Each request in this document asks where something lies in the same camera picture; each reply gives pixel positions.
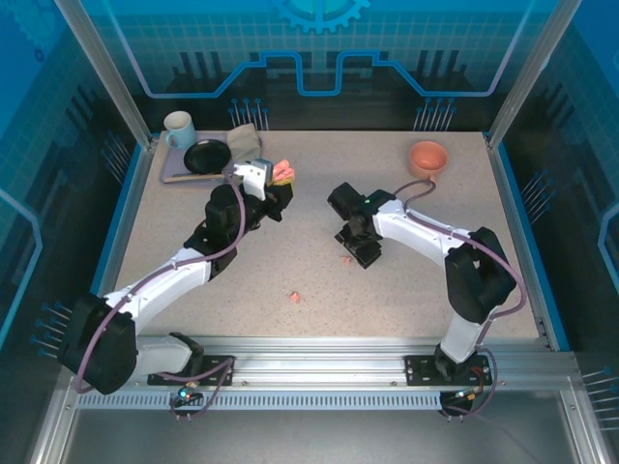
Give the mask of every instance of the terracotta bowl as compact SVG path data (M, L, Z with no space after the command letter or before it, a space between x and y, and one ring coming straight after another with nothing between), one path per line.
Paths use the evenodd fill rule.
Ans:
M436 182L448 158L447 150L442 145L429 140L419 142L410 149L409 169L415 177Z

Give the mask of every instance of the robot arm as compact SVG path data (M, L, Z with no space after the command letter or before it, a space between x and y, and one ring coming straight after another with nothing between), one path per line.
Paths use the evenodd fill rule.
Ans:
M328 202L347 221L336 240L364 269L380 257L378 241L392 239L420 252L445 270L448 297L455 314L436 348L435 361L443 377L452 379L474 354L491 312L503 304L516 287L512 277L469 244L411 219L402 202L387 191L377 190L365 197L344 183L332 192ZM419 213L415 216L441 229L470 237L507 261L496 235L486 228L469 232Z
M240 191L246 218L244 234L258 228L265 217L281 221L281 212L292 199L294 175L287 161L283 162L283 171L276 179L274 166L264 159L235 165L234 173L243 177ZM154 343L137 340L136 336L172 302L215 278L236 257L234 247L218 258L204 259L224 251L234 242L239 233L240 214L232 186L215 188L205 207L205 220L170 260L120 290L102 298L89 294L76 302L58 350L58 361L77 372L86 347L104 317L121 300L128 299L95 345L84 380L99 392L111 393L132 376L157 372L200 373L201 353L196 353L199 347L187 337L173 333Z

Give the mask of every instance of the glass panel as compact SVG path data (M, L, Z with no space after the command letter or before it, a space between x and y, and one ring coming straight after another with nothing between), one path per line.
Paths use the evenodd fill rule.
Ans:
M487 130L554 5L84 1L153 131Z
M90 289L135 144L53 2L0 2L0 58L0 449L11 464L29 459L59 371L64 318L43 308Z
M611 0L582 2L504 140L583 373L619 371L617 15ZM595 399L616 396L610 385L597 384Z

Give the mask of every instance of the black plate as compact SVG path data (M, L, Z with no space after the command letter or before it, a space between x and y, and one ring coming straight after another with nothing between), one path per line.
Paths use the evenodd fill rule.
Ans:
M221 174L230 158L230 149L225 143L206 139L191 145L183 157L183 163L193 174Z

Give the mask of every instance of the enclosure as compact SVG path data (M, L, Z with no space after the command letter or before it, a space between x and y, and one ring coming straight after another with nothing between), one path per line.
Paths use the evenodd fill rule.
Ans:
M618 14L610 0L0 0L2 462L615 462ZM261 157L296 171L282 222L138 337L234 357L192 423L167 412L178 387L144 375L80 395L56 360L80 296L139 281L204 219L221 180L166 180L177 110L197 139L253 124ZM423 140L449 160L415 210L491 229L528 294L492 325L496 394L462 423L437 413L454 389L410 385L405 364L450 327L444 272L387 240L371 267L350 262L327 203L343 182L410 182Z

